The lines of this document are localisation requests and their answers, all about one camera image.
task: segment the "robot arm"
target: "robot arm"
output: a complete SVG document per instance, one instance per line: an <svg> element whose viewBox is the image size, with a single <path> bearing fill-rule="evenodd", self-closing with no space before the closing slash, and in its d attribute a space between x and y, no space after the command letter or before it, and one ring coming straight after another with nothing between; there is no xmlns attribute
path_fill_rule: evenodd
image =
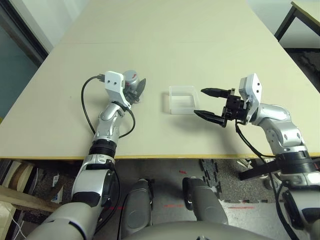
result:
<svg viewBox="0 0 320 240"><path fill-rule="evenodd" d="M241 79L239 93L242 99L234 95L234 88L205 88L201 91L212 97L227 99L221 116L195 110L201 118L222 127L226 127L228 120L238 120L243 125L252 123L264 130L280 170L280 179L288 187L282 196L292 226L305 229L310 237L319 232L320 172L310 158L302 134L292 123L288 110L261 103L262 85L255 73Z"/></svg>
<svg viewBox="0 0 320 240"><path fill-rule="evenodd" d="M92 146L73 184L72 200L53 212L28 236L29 240L92 239L101 211L111 205L119 127L131 105L123 94L124 76L113 71L104 76L110 103L98 116Z"/></svg>

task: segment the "white cable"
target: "white cable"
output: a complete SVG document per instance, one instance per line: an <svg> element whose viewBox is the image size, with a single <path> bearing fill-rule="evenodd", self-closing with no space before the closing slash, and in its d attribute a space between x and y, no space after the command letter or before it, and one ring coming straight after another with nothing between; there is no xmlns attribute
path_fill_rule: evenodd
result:
<svg viewBox="0 0 320 240"><path fill-rule="evenodd" d="M16 233L16 235L15 235L15 237L14 237L13 240L16 240L16 238L18 237L19 233L20 233L20 231L18 231L18 232Z"/></svg>
<svg viewBox="0 0 320 240"><path fill-rule="evenodd" d="M14 220L14 217L11 215L11 211L9 210L9 208L7 208L6 206L4 206L7 210L8 210L8 212L9 212L9 215L10 215L10 217L11 217L11 219L12 219L12 221L16 224L16 226L19 228L19 232L21 233L21 235L26 239L27 237L23 234L23 232L21 231L21 226L19 225L19 223L17 223L15 220Z"/></svg>
<svg viewBox="0 0 320 240"><path fill-rule="evenodd" d="M37 181L38 181L38 170L39 170L39 168L36 169L35 183L34 183L34 187L33 187L33 189L32 189L31 194L33 194L33 193L34 193L34 190L36 189L36 185L37 185Z"/></svg>

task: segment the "table surface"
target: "table surface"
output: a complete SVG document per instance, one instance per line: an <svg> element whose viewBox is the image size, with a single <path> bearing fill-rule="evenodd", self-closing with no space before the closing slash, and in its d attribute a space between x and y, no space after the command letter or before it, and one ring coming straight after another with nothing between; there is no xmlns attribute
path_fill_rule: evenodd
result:
<svg viewBox="0 0 320 240"><path fill-rule="evenodd" d="M193 85L200 109L221 114L225 99L203 88L238 88L257 73L266 104L287 108L312 156L320 155L320 95L244 0L92 0L53 49L0 124L0 156L82 159L92 133L80 93L91 76L136 70L147 84L134 104L135 130L116 158L238 158L255 155L226 128L196 115L169 114L169 86ZM94 126L108 104L92 81L85 104ZM120 128L131 128L129 114ZM260 127L242 126L258 150L271 149Z"/></svg>
<svg viewBox="0 0 320 240"><path fill-rule="evenodd" d="M306 15L314 23L320 26L320 1L301 1L294 0L291 4L297 8L300 12Z"/></svg>

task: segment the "black cable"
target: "black cable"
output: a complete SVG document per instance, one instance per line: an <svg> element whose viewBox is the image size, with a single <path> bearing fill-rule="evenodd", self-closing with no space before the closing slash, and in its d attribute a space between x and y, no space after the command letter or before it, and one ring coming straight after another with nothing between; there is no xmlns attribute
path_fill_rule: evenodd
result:
<svg viewBox="0 0 320 240"><path fill-rule="evenodd" d="M244 143L251 149L251 151L257 155L258 157L265 157L265 158L275 158L274 155L264 155L261 152L259 152L254 146L251 145L251 143L246 139L246 137L243 135L243 133L241 132L238 124L241 124L240 122L238 122L237 120L235 120L235 131L239 134L240 138L244 141Z"/></svg>
<svg viewBox="0 0 320 240"><path fill-rule="evenodd" d="M83 109L83 112L84 112L84 115L85 115L85 118L93 132L93 134L96 133L94 127L92 126L91 122L90 122L90 119L88 117L88 114L87 114L87 111L86 111L86 106L85 106L85 101L84 101L84 92L85 92L85 88L86 88L86 85L93 79L99 79L99 75L97 76L92 76L90 77L87 81L85 81L85 83L83 84L82 86L82 89L81 89L81 104L82 104L82 109Z"/></svg>
<svg viewBox="0 0 320 240"><path fill-rule="evenodd" d="M129 134L135 129L135 126L136 126L136 118L135 118L135 115L134 115L134 113L131 111L130 108L128 108L128 107L126 107L126 106L123 106L120 102L117 102L117 101L113 101L112 103L120 106L120 107L123 109L123 111L128 111L129 114L130 114L131 117L132 117L133 125L132 125L132 128L130 129L130 131L128 131L127 133L125 133L125 134L123 134L123 135L121 135L121 136L119 136L119 138L123 138L123 137L129 135Z"/></svg>
<svg viewBox="0 0 320 240"><path fill-rule="evenodd" d="M258 150L256 150L251 144L250 142L245 138L245 136L242 134L239 126L238 126L238 121L236 120L235 121L235 131L239 134L240 138L244 141L244 143L259 157L259 159L261 159L261 161L266 165L266 167L268 168L268 174L269 174L269 177L270 177L270 181L271 181L271 185L272 185L272 190L273 190L273 194L274 194L274 198L275 198L275 208L276 208L276 212L278 214L278 217L285 229L285 231L287 232L287 234L289 235L289 237L292 239L292 240L299 240L299 238L297 237L296 233L293 231L293 229L291 228L291 226L287 223L283 213L282 213L282 210L281 210L281 206L280 206L280 203L279 203L279 195L280 195L280 192L281 192L281 189L283 187L283 184L281 183L278 191L276 190L276 186L275 186L275 183L274 183L274 178L272 176L272 173L269 169L269 166L267 165L266 161L263 159L263 157L267 156L268 158L274 158L275 156L268 156L268 155L263 155L261 154Z"/></svg>
<svg viewBox="0 0 320 240"><path fill-rule="evenodd" d="M96 131L95 131L95 129L94 129L94 126L91 124L91 121L90 121L90 119L89 119L89 117L88 117L88 114L87 114L87 110L86 110L86 106L85 106L85 101L84 101L84 92L85 92L86 85L87 85L91 80L93 80L93 79L99 79L100 81L103 82L103 81L104 81L104 78L105 78L105 76L102 75L102 74L97 75L97 76L92 76L92 77L90 77L87 81L85 81L85 83L83 84L82 89L81 89L81 104L82 104L82 109L83 109L85 118L86 118L86 120L87 120L87 122L88 122L88 124L89 124L89 126L90 126L90 128L91 128L91 130L92 130L92 132L93 132L93 134L96 134ZM135 129L135 126L136 126L135 115L134 115L134 113L130 110L130 108L123 106L121 103L116 102L116 101L114 101L113 103L114 103L114 104L117 104L118 106L120 106L124 111L128 111L129 114L130 114L131 117L132 117L132 120L133 120L133 126L132 126L132 128L130 129L130 131L128 131L127 133L125 133L125 134L123 134L123 135L121 135L121 136L119 136L119 138L123 138L123 137L129 135L129 134Z"/></svg>
<svg viewBox="0 0 320 240"><path fill-rule="evenodd" d="M119 217L118 232L117 232L117 235L116 235L116 240L119 240L120 228L121 228L121 220L122 220L122 213L123 213L123 211L124 211L125 203L126 203L127 198L128 198L128 194L125 196L125 198L124 198L124 200L123 200L123 203L122 203L122 208L121 208L120 217Z"/></svg>
<svg viewBox="0 0 320 240"><path fill-rule="evenodd" d="M105 224L107 224L109 222L109 220L113 217L113 215L115 214L116 210L118 209L119 203L120 203L120 198L121 198L121 184L120 184L120 179L119 176L117 174L117 171L114 169L114 174L118 183L118 196L116 199L116 203L114 205L114 208L112 209L112 211L109 213L109 215L105 218L105 220L96 228L95 233L96 234Z"/></svg>

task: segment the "cable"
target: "cable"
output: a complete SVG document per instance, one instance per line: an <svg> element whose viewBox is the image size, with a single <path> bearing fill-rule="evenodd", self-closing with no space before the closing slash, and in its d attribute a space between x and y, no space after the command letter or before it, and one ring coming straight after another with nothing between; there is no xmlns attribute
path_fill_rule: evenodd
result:
<svg viewBox="0 0 320 240"><path fill-rule="evenodd" d="M34 190L36 189L36 185L37 185L37 181L38 181L38 170L39 170L39 168L36 168L35 183L34 183L34 187L32 189L31 194L33 194Z"/></svg>
<svg viewBox="0 0 320 240"><path fill-rule="evenodd" d="M251 143L246 139L246 137L243 135L243 133L241 132L238 124L241 124L240 122L238 122L238 120L235 120L235 131L239 134L240 138L242 139L242 141L244 141L244 143L251 149L251 151L257 155L258 157L265 157L265 158L275 158L276 156L274 155L264 155L261 152L259 152L257 149L255 149L254 146L251 145Z"/></svg>
<svg viewBox="0 0 320 240"><path fill-rule="evenodd" d="M82 109L83 109L85 118L86 118L86 120L87 120L87 122L88 122L88 124L89 124L89 126L90 126L90 129L91 129L91 131L93 132L93 134L96 134L96 131L95 131L95 129L94 129L94 126L91 124L91 121L90 121L90 119L89 119L89 117L88 117L88 114L87 114L87 110L86 110L86 106L85 106L85 101L84 101L84 92L85 92L86 85L87 85L91 80L93 80L93 79L99 79L100 81L104 82L104 77L105 77L105 76L102 75L102 74L97 75L97 76L92 76L92 77L90 77L87 81L85 81L85 83L83 84L82 89L81 89L81 104L82 104ZM132 117L132 120L133 120L133 126L132 126L131 130L128 131L127 133L119 136L119 138L121 139L121 138L129 135L129 134L135 129L136 119L135 119L134 113L130 110L130 108L125 107L125 106L123 106L121 103L116 102L116 101L114 101L113 103L114 103L114 104L117 104L118 106L120 106L124 111L128 111L129 114L130 114L131 117Z"/></svg>
<svg viewBox="0 0 320 240"><path fill-rule="evenodd" d="M120 102L117 102L117 101L113 101L112 103L120 106L120 107L123 109L123 111L128 111L129 114L130 114L131 117L132 117L132 120L133 120L133 125L132 125L132 128L130 129L130 131L128 131L127 133L125 133L125 134L123 134L123 135L121 135L121 136L119 136L119 138L123 138L123 137L129 135L129 134L135 129L135 126L136 126L136 118L135 118L135 115L134 115L134 113L131 111L130 108L128 108L128 107L126 107L126 106L123 106Z"/></svg>
<svg viewBox="0 0 320 240"><path fill-rule="evenodd" d="M126 203L127 198L128 198L128 194L125 196L125 198L124 198L124 200L123 200L123 203L122 203L122 208L121 208L121 212L120 212L120 218L119 218L118 232L117 232L117 235L116 235L116 240L119 240L119 236L120 236L120 228L121 228L122 213L123 213L123 211L124 211L125 203Z"/></svg>
<svg viewBox="0 0 320 240"><path fill-rule="evenodd" d="M9 208L7 208L6 206L4 206L7 210L8 210L8 212L9 212L9 215L10 215L10 217L11 217L11 219L12 219L12 221L16 224L16 226L19 228L19 231L18 231L18 234L19 234L19 232L21 233L21 235L26 239L27 237L24 235L24 233L21 231L21 226L19 225L19 223L17 223L15 220L14 220L14 217L11 215L11 211L9 210Z"/></svg>
<svg viewBox="0 0 320 240"><path fill-rule="evenodd" d="M85 83L83 84L82 86L82 89L81 89L81 104L82 104L82 109L83 109L83 112L84 112L84 115L85 115L85 118L93 132L93 134L96 133L95 129L94 129L94 126L92 126L91 122L90 122L90 119L88 117L88 114L87 114L87 111L86 111L86 107L85 107L85 101L84 101L84 92L85 92L85 88L86 88L86 85L93 79L99 79L99 75L97 76L92 76L90 77L87 81L85 81Z"/></svg>
<svg viewBox="0 0 320 240"><path fill-rule="evenodd" d="M14 239L13 240L16 240L17 239L17 237L19 236L19 233L20 233L20 231L18 231L17 233L16 233L16 235L15 235L15 237L14 237Z"/></svg>
<svg viewBox="0 0 320 240"><path fill-rule="evenodd" d="M115 174L115 177L117 179L117 182L118 182L118 196L117 196L117 200L116 200L116 203L114 205L114 208L112 209L112 211L110 212L110 214L105 218L105 220L96 228L95 230L95 233L96 234L111 218L112 216L115 214L118 206L119 206L119 203L120 203L120 198L121 198L121 193L122 193L122 190L121 190L121 184L120 184L120 179L119 179L119 176L116 172L116 170L114 169L114 174Z"/></svg>
<svg viewBox="0 0 320 240"><path fill-rule="evenodd" d="M287 232L287 234L289 235L289 237L292 239L292 240L299 240L299 238L297 237L296 233L293 231L293 229L291 228L291 226L287 223L283 213L282 213L282 210L281 210L281 207L280 207L280 203L279 203L279 195L280 195L280 192L281 192L281 189L283 187L283 184L281 183L278 191L276 190L276 186L275 186L275 183L274 183L274 178L272 176L272 173L269 169L269 166L267 165L266 161L263 159L263 157L268 157L268 158L274 158L275 156L268 156L268 155L263 155L261 154L257 149L255 149L251 144L250 142L245 138L245 136L242 134L239 126L238 126L238 121L235 120L235 131L239 134L240 138L244 141L244 143L259 157L259 159L261 159L261 161L268 167L268 174L269 174L269 177L270 177L270 181L271 181L271 185L272 185L272 190L273 190L273 194L274 194L274 198L275 198L275 208L276 208L276 212L278 214L278 217L285 229L285 231Z"/></svg>

